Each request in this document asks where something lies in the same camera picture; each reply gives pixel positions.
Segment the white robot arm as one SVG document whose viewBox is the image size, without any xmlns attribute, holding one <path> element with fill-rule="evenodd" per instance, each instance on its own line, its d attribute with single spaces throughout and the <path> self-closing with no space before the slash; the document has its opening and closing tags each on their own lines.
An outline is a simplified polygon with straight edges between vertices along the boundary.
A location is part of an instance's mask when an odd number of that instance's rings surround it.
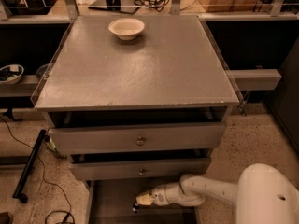
<svg viewBox="0 0 299 224">
<path fill-rule="evenodd" d="M 279 170 L 261 163 L 247 167 L 236 184 L 186 174 L 138 194 L 135 204 L 195 207 L 206 196 L 235 206 L 236 224 L 299 224 L 298 189 Z"/>
</svg>

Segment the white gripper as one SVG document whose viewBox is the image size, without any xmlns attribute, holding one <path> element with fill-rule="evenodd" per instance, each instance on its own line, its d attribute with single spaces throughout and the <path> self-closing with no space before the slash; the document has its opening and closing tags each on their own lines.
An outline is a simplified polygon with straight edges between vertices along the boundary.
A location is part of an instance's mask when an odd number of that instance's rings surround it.
<svg viewBox="0 0 299 224">
<path fill-rule="evenodd" d="M 158 206 L 166 206 L 168 205 L 168 200 L 166 198 L 165 186 L 157 186 L 149 192 L 141 193 L 136 196 L 136 202 L 139 205 L 150 206 L 152 203 Z"/>
</svg>

